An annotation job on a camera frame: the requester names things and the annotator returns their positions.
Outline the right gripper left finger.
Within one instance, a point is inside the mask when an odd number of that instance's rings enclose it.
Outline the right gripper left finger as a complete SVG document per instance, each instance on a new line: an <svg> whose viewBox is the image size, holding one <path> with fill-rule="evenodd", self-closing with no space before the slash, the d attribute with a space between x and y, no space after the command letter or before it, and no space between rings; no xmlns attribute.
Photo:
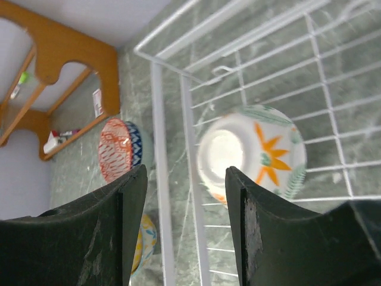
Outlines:
<svg viewBox="0 0 381 286"><path fill-rule="evenodd" d="M2 285L127 285L148 186L141 165L39 216L1 222Z"/></svg>

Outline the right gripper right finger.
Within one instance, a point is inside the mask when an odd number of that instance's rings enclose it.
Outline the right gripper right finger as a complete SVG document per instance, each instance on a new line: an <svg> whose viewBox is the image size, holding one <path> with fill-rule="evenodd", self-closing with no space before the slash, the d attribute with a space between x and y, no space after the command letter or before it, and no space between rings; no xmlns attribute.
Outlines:
<svg viewBox="0 0 381 286"><path fill-rule="evenodd" d="M380 201L352 200L323 214L226 170L240 285L379 285Z"/></svg>

